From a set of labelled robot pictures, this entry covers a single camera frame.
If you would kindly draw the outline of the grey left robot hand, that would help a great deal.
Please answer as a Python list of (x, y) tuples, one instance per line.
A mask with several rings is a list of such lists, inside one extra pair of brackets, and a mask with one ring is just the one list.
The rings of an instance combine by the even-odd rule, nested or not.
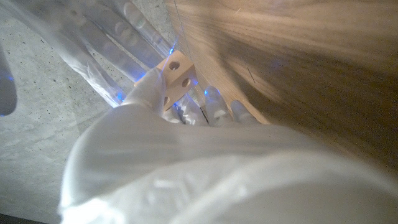
[(65, 168), (62, 223), (396, 223), (397, 179), (293, 129), (260, 124), (241, 103), (206, 126), (160, 113), (152, 69), (90, 126)]

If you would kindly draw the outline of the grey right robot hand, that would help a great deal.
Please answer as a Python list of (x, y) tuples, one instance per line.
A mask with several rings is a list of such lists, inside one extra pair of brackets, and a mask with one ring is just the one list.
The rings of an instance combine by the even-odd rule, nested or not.
[(1, 10), (38, 33), (113, 108), (126, 96), (94, 53), (136, 83), (173, 51), (132, 1), (1, 1)]

